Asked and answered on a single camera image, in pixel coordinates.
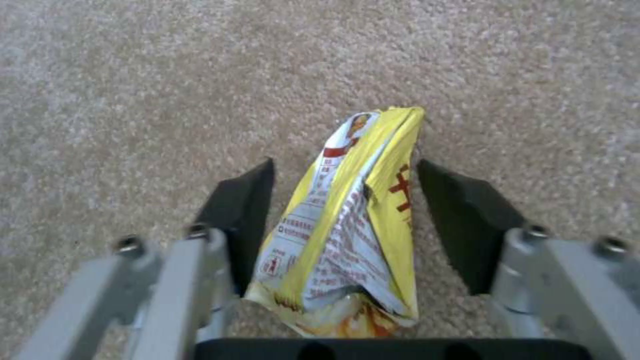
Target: cartoon face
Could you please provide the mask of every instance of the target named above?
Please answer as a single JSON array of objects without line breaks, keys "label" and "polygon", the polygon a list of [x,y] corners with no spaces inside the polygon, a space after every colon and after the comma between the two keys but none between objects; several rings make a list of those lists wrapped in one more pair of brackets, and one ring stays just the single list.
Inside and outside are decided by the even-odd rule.
[{"label": "cartoon face", "polygon": [[367,120],[369,120],[368,114],[360,115],[357,118],[353,119],[353,122],[351,123],[351,127],[347,132],[347,137],[352,138],[353,135],[356,133],[356,131],[360,130],[365,125],[367,125]]}]

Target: screw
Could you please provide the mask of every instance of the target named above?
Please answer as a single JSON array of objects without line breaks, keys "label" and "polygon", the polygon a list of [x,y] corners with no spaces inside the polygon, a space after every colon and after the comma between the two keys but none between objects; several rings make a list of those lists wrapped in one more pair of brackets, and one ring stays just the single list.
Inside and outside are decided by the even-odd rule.
[{"label": "screw", "polygon": [[525,241],[545,240],[549,238],[549,231],[542,225],[527,223],[522,228],[522,238]]},{"label": "screw", "polygon": [[126,258],[137,259],[144,255],[145,247],[138,235],[128,235],[116,241],[113,252]]},{"label": "screw", "polygon": [[204,239],[209,241],[209,226],[203,223],[195,223],[187,229],[187,240]]},{"label": "screw", "polygon": [[625,241],[613,236],[601,236],[593,245],[593,251],[598,256],[617,261],[627,255],[629,245]]}]

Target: carpet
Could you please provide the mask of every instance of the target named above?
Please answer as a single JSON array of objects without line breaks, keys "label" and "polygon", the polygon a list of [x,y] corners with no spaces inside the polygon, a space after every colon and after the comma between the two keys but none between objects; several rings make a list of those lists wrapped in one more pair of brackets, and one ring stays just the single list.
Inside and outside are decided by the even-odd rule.
[{"label": "carpet", "polygon": [[[268,227],[344,117],[420,105],[415,159],[490,181],[568,239],[640,234],[640,3],[0,1],[0,357],[82,261],[182,234],[272,156]],[[420,322],[496,336],[412,174]],[[295,336],[242,304],[234,336]],[[111,332],[99,358],[118,358]]]}]

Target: white label area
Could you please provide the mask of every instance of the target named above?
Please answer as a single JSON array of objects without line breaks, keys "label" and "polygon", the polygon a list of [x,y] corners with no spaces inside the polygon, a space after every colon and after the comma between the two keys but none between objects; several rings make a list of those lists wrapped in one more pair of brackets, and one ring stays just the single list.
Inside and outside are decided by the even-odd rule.
[{"label": "white label area", "polygon": [[[377,113],[359,113],[346,121],[325,143],[306,199],[280,222],[273,239],[260,253],[256,280],[277,288],[298,259],[320,217],[333,177],[349,149],[378,120]],[[318,309],[348,293],[365,289],[387,311],[404,312],[390,291],[393,278],[367,216],[364,181],[386,143],[372,154],[344,200],[326,239],[323,253],[303,292],[305,309]]]}]

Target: chip bag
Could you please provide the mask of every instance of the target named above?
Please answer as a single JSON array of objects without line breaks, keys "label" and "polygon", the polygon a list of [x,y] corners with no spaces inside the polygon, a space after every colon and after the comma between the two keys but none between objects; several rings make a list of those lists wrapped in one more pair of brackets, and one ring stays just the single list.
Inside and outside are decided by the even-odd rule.
[{"label": "chip bag", "polygon": [[423,117],[390,108],[338,128],[262,244],[247,299],[304,336],[385,336],[417,321],[408,179]]}]

